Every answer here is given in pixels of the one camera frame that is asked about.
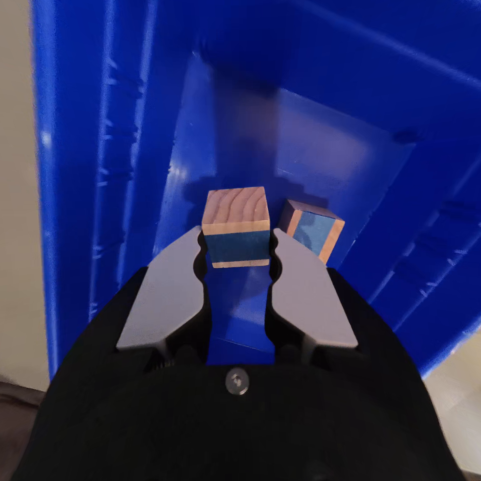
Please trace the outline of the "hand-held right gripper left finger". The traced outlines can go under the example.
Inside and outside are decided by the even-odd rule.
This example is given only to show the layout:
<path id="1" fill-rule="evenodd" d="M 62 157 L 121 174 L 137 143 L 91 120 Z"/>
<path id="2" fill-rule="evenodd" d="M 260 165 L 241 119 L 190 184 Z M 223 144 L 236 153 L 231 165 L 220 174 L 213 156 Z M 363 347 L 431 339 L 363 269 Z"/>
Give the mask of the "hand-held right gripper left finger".
<path id="1" fill-rule="evenodd" d="M 207 244 L 197 225 L 163 249 L 148 265 L 117 341 L 119 351 L 154 348 L 165 361 L 189 346 L 201 363 L 208 358 L 212 310 Z"/>

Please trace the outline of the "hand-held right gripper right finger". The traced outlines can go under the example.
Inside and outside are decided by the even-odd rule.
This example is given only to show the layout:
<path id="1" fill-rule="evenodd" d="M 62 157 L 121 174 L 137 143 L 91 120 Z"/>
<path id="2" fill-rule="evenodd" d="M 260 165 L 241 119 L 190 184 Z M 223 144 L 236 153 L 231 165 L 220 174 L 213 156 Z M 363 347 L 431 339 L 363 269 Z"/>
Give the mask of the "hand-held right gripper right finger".
<path id="1" fill-rule="evenodd" d="M 276 359 L 315 364 L 322 352 L 356 354 L 358 340 L 323 262 L 279 228 L 269 249 L 265 332 Z"/>

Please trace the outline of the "blue-striped wooden cube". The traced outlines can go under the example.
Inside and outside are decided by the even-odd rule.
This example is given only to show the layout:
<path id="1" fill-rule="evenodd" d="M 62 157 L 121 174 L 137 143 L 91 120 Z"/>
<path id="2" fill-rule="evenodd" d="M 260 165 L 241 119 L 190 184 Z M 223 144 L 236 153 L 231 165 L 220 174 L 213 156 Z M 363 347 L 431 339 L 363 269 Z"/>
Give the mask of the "blue-striped wooden cube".
<path id="1" fill-rule="evenodd" d="M 345 221 L 326 208 L 286 199 L 278 228 L 327 264 Z"/>
<path id="2" fill-rule="evenodd" d="M 201 228 L 213 268 L 269 265 L 271 229 L 264 187 L 210 190 Z"/>

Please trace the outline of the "blue plastic bin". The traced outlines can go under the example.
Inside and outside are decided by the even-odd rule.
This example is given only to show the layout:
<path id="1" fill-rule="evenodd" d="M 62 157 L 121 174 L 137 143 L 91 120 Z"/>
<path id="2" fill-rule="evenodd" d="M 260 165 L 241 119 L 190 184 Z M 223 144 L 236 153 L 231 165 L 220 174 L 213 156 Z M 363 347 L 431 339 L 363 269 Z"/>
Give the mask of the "blue plastic bin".
<path id="1" fill-rule="evenodd" d="M 31 1 L 49 374 L 209 190 L 345 221 L 422 376 L 480 326 L 480 1 Z"/>

